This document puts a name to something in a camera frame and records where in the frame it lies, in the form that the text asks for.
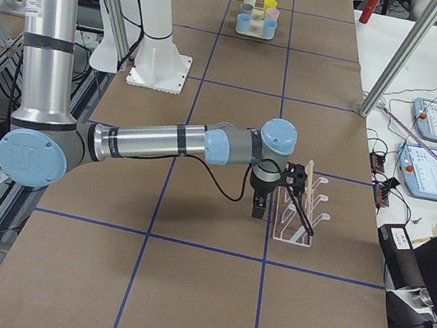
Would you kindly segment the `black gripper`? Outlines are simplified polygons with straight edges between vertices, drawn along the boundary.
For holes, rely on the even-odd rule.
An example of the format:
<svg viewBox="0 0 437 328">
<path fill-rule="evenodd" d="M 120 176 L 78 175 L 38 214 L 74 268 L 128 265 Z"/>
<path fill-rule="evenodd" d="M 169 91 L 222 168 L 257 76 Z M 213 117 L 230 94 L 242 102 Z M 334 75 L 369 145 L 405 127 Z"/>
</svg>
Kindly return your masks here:
<svg viewBox="0 0 437 328">
<path fill-rule="evenodd" d="M 279 175 L 276 171 L 268 171 L 260 166 L 252 169 L 250 184 L 254 190 L 252 218 L 263 218 L 266 212 L 266 202 L 269 194 L 276 187 Z"/>
</svg>

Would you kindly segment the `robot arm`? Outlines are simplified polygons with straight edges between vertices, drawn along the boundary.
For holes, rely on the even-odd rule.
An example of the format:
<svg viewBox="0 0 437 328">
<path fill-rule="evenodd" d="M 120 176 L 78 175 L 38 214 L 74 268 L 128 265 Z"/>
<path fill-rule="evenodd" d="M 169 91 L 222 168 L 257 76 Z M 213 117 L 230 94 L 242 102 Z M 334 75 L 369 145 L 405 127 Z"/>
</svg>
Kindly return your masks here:
<svg viewBox="0 0 437 328">
<path fill-rule="evenodd" d="M 78 0 L 25 0 L 21 103 L 0 141 L 0 167 L 13 181 L 46 187 L 65 173 L 107 158 L 192 157 L 205 164 L 245 164 L 259 219 L 267 196 L 286 186 L 297 129 L 274 118 L 260 129 L 214 125 L 121 128 L 78 122 L 71 84 Z"/>
</svg>

